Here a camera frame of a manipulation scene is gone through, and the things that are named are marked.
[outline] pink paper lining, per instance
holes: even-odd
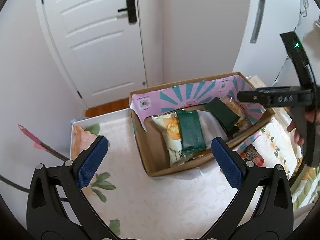
[[[202,81],[179,85],[145,94],[132,95],[130,108],[135,111],[143,128],[144,120],[153,115],[161,115],[183,107],[209,103],[215,97],[222,98],[230,95],[237,102],[239,91],[253,90],[252,87],[239,75],[221,79]],[[239,103],[248,115],[252,124],[255,124],[266,111],[257,103]]]
[[[237,153],[243,153],[243,151],[249,146],[251,145],[256,139],[258,139],[258,137],[260,137],[260,131],[257,131],[256,133],[254,133],[253,135],[251,135],[250,137],[248,137],[243,143],[241,143],[239,145],[239,147],[237,147]]]

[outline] black door handle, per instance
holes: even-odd
[[[118,9],[118,12],[128,11],[129,23],[137,22],[136,3],[135,0],[126,0],[127,8]]]

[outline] door hinge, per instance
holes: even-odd
[[[80,98],[82,99],[82,96],[81,96],[81,94],[80,94],[80,92],[77,90],[77,93],[78,93],[78,95],[80,96]]]

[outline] finger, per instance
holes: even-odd
[[[295,143],[298,143],[300,140],[300,134],[299,132],[296,130],[295,133],[294,133],[294,142]]]
[[[287,127],[287,131],[291,132],[294,128],[296,128],[296,124],[294,121],[292,121],[289,126]]]
[[[305,141],[304,138],[300,138],[297,144],[302,146],[304,144],[304,141]]]
[[[315,120],[315,111],[309,111],[305,113],[305,118],[309,122],[314,122]],[[317,110],[316,122],[320,122],[320,111]]]

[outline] green package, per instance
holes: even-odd
[[[240,116],[235,114],[225,103],[219,98],[215,98],[204,106],[226,130],[227,135],[233,135],[239,129],[236,129],[235,123],[238,122]]]
[[[177,110],[181,135],[182,155],[198,153],[206,149],[197,111]]]

